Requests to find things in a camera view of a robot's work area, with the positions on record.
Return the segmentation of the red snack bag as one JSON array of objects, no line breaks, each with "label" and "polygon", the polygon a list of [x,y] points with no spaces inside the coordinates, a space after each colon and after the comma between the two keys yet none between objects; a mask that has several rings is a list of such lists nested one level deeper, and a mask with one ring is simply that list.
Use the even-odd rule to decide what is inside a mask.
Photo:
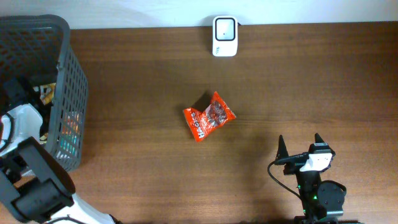
[{"label": "red snack bag", "polygon": [[183,114],[196,142],[201,142],[216,129],[236,119],[236,115],[217,91],[204,111],[186,108]]}]

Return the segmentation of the small orange packet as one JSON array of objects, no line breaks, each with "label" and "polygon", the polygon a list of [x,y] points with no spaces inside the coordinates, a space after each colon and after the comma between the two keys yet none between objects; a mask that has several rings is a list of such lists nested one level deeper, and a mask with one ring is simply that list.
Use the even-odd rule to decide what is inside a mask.
[{"label": "small orange packet", "polygon": [[63,134],[81,134],[80,124],[81,116],[77,112],[73,112],[71,115],[65,117],[64,125],[62,128]]}]

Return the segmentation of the small green tissue pack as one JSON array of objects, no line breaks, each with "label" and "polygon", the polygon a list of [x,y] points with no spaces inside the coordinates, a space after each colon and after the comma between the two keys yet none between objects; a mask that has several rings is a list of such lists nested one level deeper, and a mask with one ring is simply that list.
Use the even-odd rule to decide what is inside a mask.
[{"label": "small green tissue pack", "polygon": [[79,138],[77,136],[67,135],[59,139],[59,146],[71,156],[78,155]]}]

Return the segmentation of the beige wet wipes pack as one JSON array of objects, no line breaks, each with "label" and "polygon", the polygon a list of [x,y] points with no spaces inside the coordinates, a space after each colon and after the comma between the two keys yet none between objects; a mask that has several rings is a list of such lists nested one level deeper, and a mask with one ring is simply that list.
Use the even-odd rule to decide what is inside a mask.
[{"label": "beige wet wipes pack", "polygon": [[40,128],[39,143],[46,144],[49,135],[50,112],[53,106],[53,98],[55,95],[56,83],[34,86],[33,89],[39,94],[40,101],[44,105],[43,124]]}]

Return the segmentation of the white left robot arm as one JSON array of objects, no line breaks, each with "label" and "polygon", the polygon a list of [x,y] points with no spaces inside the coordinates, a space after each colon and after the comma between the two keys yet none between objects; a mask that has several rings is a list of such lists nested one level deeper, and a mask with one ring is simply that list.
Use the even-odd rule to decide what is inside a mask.
[{"label": "white left robot arm", "polygon": [[78,196],[67,171],[39,143],[49,112],[22,77],[2,85],[1,203],[21,223],[113,224]]}]

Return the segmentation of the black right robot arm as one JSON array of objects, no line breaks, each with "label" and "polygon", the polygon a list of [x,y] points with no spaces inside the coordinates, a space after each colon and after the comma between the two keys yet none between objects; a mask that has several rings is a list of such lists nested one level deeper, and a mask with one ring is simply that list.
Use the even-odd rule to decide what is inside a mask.
[{"label": "black right robot arm", "polygon": [[322,180],[321,173],[331,167],[335,151],[315,134],[315,142],[307,152],[289,155],[283,136],[279,136],[275,161],[271,164],[284,167],[284,175],[294,175],[303,215],[294,217],[294,223],[338,223],[343,216],[347,189],[344,185]]}]

